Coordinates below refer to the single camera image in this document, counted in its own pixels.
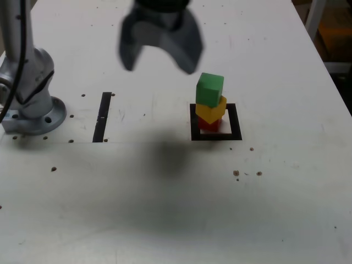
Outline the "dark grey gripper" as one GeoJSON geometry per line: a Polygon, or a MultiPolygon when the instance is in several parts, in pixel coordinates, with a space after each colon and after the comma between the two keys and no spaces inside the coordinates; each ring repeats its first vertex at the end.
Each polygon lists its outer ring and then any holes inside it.
{"type": "Polygon", "coordinates": [[[165,13],[132,7],[123,19],[119,41],[119,56],[126,70],[134,70],[144,46],[164,50],[187,74],[195,72],[203,50],[199,27],[188,8],[165,13]]]}

